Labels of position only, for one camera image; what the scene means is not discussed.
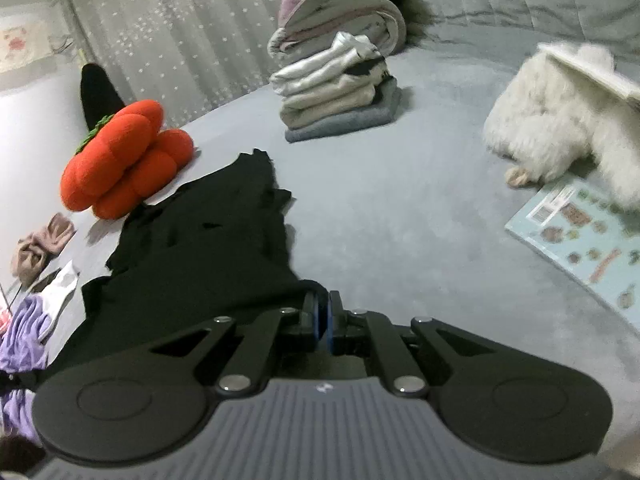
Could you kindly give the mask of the black shirt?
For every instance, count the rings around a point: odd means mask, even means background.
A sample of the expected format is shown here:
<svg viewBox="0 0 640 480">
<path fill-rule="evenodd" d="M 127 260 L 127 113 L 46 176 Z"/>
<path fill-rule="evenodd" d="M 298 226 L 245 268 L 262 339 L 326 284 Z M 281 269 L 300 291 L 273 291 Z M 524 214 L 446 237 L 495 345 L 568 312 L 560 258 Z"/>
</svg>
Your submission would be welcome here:
<svg viewBox="0 0 640 480">
<path fill-rule="evenodd" d="M 328 293 L 290 268 L 284 211 L 269 155 L 255 150 L 186 182 L 171 196 L 127 217 L 106 266 L 82 286 L 86 318 L 56 359 L 27 385 L 81 363 L 168 337 L 229 315 L 242 323 Z"/>
</svg>

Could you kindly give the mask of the white small garment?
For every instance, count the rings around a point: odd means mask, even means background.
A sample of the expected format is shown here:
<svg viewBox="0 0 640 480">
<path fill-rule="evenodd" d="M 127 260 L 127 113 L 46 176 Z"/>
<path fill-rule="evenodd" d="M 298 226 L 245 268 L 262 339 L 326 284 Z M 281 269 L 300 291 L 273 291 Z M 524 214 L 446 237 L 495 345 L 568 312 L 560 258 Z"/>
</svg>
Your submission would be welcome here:
<svg viewBox="0 0 640 480">
<path fill-rule="evenodd" d="M 56 274 L 53 281 L 37 295 L 41 306 L 38 341 L 42 344 L 54 331 L 67 300 L 73 296 L 76 290 L 78 278 L 79 272 L 76 266 L 73 261 L 69 261 Z"/>
</svg>

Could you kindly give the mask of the light blue picture book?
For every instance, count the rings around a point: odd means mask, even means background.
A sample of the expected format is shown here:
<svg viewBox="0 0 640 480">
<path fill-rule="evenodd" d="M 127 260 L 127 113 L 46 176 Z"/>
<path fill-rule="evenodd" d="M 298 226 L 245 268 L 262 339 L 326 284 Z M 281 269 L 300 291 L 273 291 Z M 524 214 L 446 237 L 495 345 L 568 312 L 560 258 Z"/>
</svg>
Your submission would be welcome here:
<svg viewBox="0 0 640 480">
<path fill-rule="evenodd" d="M 506 230 L 633 328 L 639 327 L 639 215 L 566 174 L 543 186 Z"/>
</svg>

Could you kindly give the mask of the purple crumpled garment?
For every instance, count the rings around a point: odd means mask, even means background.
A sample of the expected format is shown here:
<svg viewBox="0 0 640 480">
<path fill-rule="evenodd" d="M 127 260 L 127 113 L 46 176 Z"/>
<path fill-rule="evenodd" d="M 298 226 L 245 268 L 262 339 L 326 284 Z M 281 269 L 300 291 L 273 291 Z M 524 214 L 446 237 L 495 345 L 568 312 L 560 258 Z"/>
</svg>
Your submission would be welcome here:
<svg viewBox="0 0 640 480">
<path fill-rule="evenodd" d="M 1 339 L 1 371 L 16 376 L 44 370 L 49 357 L 46 340 L 52 330 L 52 318 L 44 310 L 39 294 L 24 298 Z M 21 436 L 40 445 L 32 420 L 35 393 L 26 386 L 1 393 L 1 425 L 5 434 Z"/>
</svg>

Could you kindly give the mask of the orange pumpkin plush cushion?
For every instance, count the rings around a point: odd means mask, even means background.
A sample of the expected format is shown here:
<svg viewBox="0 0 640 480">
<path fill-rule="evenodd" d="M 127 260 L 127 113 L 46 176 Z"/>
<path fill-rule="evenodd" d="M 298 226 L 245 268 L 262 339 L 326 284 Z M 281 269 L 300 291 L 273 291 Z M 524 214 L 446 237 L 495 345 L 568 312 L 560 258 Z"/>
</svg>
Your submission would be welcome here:
<svg viewBox="0 0 640 480">
<path fill-rule="evenodd" d="M 195 146 L 185 131 L 164 130 L 163 121 L 164 109 L 154 100 L 102 117 L 62 173 L 63 205 L 115 220 L 174 180 Z"/>
</svg>

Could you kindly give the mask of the beige crumpled small cloth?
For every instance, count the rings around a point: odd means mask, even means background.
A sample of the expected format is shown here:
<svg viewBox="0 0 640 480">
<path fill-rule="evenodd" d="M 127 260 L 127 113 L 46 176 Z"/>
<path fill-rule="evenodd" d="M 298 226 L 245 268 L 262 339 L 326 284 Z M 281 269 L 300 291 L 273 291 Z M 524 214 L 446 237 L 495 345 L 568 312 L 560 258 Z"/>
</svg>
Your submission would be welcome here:
<svg viewBox="0 0 640 480">
<path fill-rule="evenodd" d="M 49 223 L 21 238 L 11 260 L 11 273 L 23 286 L 31 285 L 75 235 L 75 226 L 64 214 L 55 214 Z"/>
</svg>

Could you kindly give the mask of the grey folded garment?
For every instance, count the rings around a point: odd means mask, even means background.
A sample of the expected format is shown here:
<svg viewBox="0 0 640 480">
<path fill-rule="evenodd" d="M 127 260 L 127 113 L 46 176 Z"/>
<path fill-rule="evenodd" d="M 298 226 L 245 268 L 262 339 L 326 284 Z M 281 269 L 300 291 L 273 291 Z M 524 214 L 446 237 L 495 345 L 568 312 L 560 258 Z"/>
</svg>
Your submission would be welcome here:
<svg viewBox="0 0 640 480">
<path fill-rule="evenodd" d="M 286 130 L 285 140 L 297 143 L 387 125 L 397 116 L 401 96 L 402 89 L 398 87 L 397 80 L 387 79 L 378 86 L 368 106 L 321 118 L 303 128 Z"/>
</svg>

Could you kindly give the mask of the white fluffy plush toy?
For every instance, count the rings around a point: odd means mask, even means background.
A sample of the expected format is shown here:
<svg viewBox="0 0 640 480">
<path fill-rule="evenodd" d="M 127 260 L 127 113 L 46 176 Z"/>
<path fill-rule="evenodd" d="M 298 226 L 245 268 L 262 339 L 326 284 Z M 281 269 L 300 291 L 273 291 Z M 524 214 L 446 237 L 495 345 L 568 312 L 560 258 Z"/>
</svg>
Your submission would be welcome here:
<svg viewBox="0 0 640 480">
<path fill-rule="evenodd" d="M 591 156 L 613 200 L 639 207 L 639 112 L 544 51 L 528 58 L 498 96 L 483 130 L 513 160 L 511 188 L 551 182 Z"/>
</svg>

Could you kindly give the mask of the white folded garment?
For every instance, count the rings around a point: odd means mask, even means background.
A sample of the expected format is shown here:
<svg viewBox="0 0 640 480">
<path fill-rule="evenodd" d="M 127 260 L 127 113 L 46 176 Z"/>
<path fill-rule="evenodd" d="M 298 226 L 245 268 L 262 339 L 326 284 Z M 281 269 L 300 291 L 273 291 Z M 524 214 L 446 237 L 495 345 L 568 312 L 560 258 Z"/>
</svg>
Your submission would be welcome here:
<svg viewBox="0 0 640 480">
<path fill-rule="evenodd" d="M 279 96 L 292 96 L 324 84 L 361 62 L 382 57 L 367 36 L 338 32 L 331 47 L 281 68 L 269 81 Z"/>
</svg>

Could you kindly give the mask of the grey dotted curtain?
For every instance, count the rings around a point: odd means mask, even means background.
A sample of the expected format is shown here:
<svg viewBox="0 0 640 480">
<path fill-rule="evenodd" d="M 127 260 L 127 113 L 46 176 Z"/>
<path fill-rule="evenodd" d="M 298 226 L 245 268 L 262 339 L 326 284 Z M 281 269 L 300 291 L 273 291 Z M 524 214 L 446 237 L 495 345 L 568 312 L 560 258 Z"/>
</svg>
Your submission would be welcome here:
<svg viewBox="0 0 640 480">
<path fill-rule="evenodd" d="M 163 105 L 168 127 L 267 83 L 281 0 L 58 0 L 77 47 L 125 103 Z"/>
</svg>

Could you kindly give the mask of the folded quilt pile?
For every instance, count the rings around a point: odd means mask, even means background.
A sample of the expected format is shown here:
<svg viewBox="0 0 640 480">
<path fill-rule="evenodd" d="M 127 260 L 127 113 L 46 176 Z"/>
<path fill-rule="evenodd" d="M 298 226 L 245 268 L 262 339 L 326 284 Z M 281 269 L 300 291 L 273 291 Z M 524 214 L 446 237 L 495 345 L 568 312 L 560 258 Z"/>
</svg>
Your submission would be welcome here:
<svg viewBox="0 0 640 480">
<path fill-rule="evenodd" d="M 338 32 L 367 36 L 389 56 L 405 45 L 407 25 L 393 0 L 329 0 L 296 24 L 278 25 L 267 51 L 270 58 L 290 64 L 331 47 Z"/>
</svg>

